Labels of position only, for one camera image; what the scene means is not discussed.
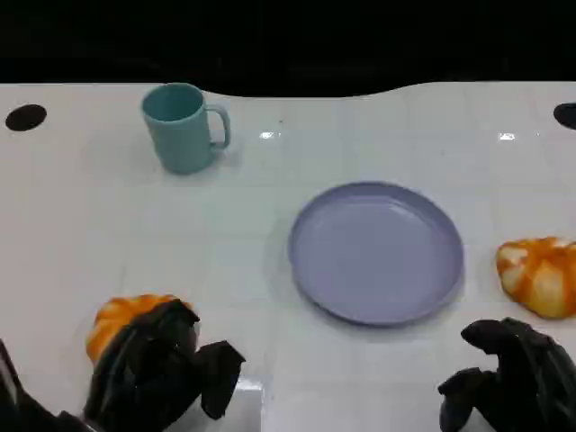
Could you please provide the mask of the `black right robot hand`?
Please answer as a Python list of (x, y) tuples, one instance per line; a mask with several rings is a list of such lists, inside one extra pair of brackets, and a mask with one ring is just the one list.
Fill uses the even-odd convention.
[(575, 363), (554, 339), (512, 318), (478, 319), (461, 337), (498, 367), (463, 369), (438, 386), (441, 430), (461, 430), (474, 410), (496, 431), (575, 429)]

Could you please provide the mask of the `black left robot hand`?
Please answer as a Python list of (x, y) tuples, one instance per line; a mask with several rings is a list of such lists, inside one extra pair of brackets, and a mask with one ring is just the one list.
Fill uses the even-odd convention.
[(195, 402), (221, 419), (245, 358), (226, 340), (198, 346), (199, 322), (174, 299), (121, 326), (95, 363), (85, 421), (100, 431), (164, 431)]

